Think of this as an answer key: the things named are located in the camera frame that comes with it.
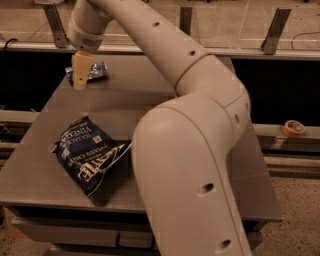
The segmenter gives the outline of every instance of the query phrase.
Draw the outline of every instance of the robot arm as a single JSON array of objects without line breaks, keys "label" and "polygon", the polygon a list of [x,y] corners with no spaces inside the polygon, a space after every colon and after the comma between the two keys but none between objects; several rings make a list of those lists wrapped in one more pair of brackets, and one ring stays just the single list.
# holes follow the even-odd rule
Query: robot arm
[{"label": "robot arm", "polygon": [[68,37],[80,50],[73,59],[78,88],[85,87],[89,52],[98,49],[112,19],[178,96],[143,117],[132,146],[138,188],[161,255],[251,255],[226,167],[227,154],[250,122],[244,86],[142,1],[77,0]]}]

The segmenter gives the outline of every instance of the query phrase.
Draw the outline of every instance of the tape roll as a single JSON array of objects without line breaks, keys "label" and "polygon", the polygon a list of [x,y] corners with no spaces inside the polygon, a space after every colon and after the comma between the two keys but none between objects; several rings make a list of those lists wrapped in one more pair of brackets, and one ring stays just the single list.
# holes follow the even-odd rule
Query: tape roll
[{"label": "tape roll", "polygon": [[295,120],[288,120],[284,125],[284,133],[289,137],[299,137],[304,134],[305,130],[304,125]]}]

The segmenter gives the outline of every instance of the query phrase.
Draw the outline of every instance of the chip bag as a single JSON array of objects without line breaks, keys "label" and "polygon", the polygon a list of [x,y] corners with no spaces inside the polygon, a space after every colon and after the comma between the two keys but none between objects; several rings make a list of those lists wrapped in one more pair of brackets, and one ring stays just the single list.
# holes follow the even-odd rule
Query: chip bag
[{"label": "chip bag", "polygon": [[89,197],[130,146],[131,141],[113,140],[84,116],[62,133],[55,152],[61,165]]}]

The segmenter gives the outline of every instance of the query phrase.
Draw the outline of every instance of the table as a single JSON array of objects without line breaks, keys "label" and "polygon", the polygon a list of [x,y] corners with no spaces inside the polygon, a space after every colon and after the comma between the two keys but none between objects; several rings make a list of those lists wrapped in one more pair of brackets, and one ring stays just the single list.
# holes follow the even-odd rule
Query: table
[{"label": "table", "polygon": [[[16,212],[13,225],[31,239],[53,243],[53,255],[66,251],[68,255],[135,255],[140,250],[159,255],[130,153],[87,198],[48,150],[85,113],[113,139],[131,139],[149,109],[175,97],[145,56],[95,55],[94,59],[107,64],[109,78],[91,82],[83,91],[74,90],[66,78],[61,82],[1,171],[0,204]],[[281,221],[282,214],[252,125],[230,153],[228,166],[254,248],[261,243],[261,228],[269,221]]]}]

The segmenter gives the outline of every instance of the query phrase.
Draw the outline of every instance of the wrapped snack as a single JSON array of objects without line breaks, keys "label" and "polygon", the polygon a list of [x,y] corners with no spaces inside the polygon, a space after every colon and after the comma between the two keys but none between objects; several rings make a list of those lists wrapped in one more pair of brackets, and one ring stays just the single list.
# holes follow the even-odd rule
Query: wrapped snack
[{"label": "wrapped snack", "polygon": [[[66,70],[66,76],[69,80],[69,83],[73,85],[73,69],[72,67],[68,67]],[[101,63],[95,63],[91,67],[91,71],[88,74],[88,81],[97,79],[97,78],[107,78],[108,72],[107,72],[107,65],[104,62]]]},{"label": "wrapped snack", "polygon": [[130,146],[131,141],[113,140],[85,116],[63,132],[55,151],[65,170],[90,196]]}]

